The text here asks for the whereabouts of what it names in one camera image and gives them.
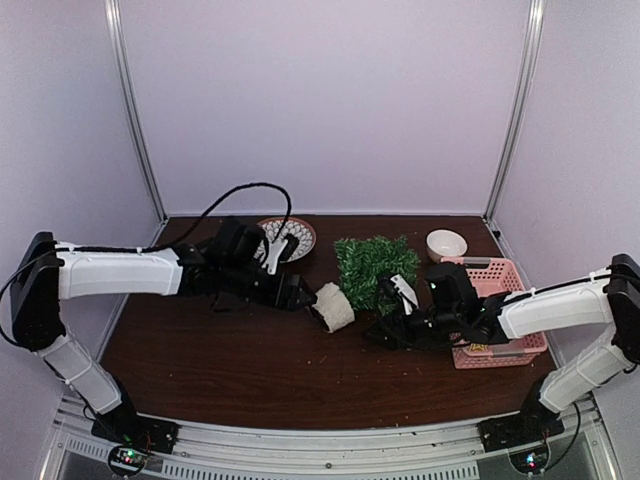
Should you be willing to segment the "small green christmas tree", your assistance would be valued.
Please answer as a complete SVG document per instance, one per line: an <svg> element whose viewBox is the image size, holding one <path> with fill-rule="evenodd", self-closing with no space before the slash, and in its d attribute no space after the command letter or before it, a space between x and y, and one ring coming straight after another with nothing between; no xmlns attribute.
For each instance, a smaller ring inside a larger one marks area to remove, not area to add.
<svg viewBox="0 0 640 480"><path fill-rule="evenodd" d="M316 292L316 303L310 307L312 315L328 333L354 322L358 312L389 312L391 304L378 297L378 279L399 274L413 286L421 264L404 236L342 238L334 242L334 252L339 279L325 283Z"/></svg>

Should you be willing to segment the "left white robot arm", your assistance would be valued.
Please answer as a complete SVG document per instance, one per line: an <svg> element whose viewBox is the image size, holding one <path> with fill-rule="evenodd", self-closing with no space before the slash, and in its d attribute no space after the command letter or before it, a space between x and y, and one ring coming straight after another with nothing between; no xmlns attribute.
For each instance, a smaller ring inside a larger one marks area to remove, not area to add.
<svg viewBox="0 0 640 480"><path fill-rule="evenodd" d="M214 237L149 248L79 246L50 232L34 236L2 290L10 295L5 339L35 353L92 409L123 444L137 442L144 424L125 389L72 335L59 304L76 297L115 294L209 296L231 294L281 311L309 308L317 297L304 279L282 272L292 235L269 241L258 225L223 221Z"/></svg>

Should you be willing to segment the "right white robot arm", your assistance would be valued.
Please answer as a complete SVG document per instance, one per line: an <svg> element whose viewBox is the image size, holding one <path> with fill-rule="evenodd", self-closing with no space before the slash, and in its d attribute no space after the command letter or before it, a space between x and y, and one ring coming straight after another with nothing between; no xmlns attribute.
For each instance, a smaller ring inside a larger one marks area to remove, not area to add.
<svg viewBox="0 0 640 480"><path fill-rule="evenodd" d="M399 275L383 275L379 293L397 301L363 336L389 350L436 350L459 341L507 344L529 334L586 324L605 330L563 367L539 379L512 416L519 440L535 440L584 394L639 363L639 265L627 254L586 277L541 289L480 296L465 267L442 262L425 281L432 303L420 307Z"/></svg>

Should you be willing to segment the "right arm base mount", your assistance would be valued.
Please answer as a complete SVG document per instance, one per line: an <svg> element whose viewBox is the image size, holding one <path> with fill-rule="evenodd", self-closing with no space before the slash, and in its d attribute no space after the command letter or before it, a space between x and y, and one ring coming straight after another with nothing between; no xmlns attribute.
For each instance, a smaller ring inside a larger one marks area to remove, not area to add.
<svg viewBox="0 0 640 480"><path fill-rule="evenodd" d="M481 421L477 428L486 453L543 442L565 431L559 419L543 421L520 414L490 418Z"/></svg>

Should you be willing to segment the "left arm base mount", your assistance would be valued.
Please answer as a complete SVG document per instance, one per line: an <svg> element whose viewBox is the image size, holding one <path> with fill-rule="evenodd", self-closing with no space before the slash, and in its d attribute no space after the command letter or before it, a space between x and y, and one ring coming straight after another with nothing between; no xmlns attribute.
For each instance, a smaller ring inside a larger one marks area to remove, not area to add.
<svg viewBox="0 0 640 480"><path fill-rule="evenodd" d="M118 444L134 447L153 453L171 454L179 433L179 425L175 422L139 417L137 423L126 433L109 427L100 420L95 420L91 434Z"/></svg>

